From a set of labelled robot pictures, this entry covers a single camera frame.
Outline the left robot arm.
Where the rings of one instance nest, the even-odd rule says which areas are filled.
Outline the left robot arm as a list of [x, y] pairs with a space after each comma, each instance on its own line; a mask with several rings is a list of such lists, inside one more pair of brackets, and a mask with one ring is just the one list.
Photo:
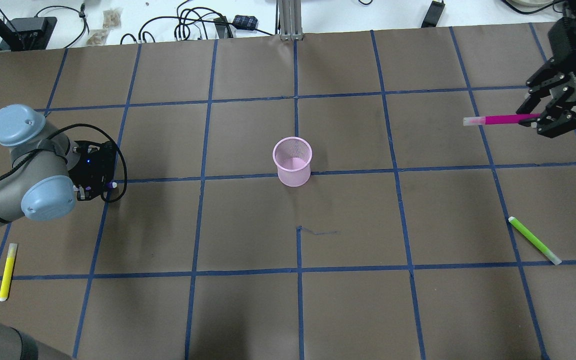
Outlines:
[[[78, 201], [102, 198], [111, 203], [117, 161], [127, 168], [119, 145], [102, 132], [105, 142], [71, 140], [47, 116], [29, 105], [0, 109], [0, 145], [7, 148], [11, 169], [0, 176], [0, 227], [27, 218], [59, 219]], [[71, 356], [0, 322], [0, 360], [70, 360]]]

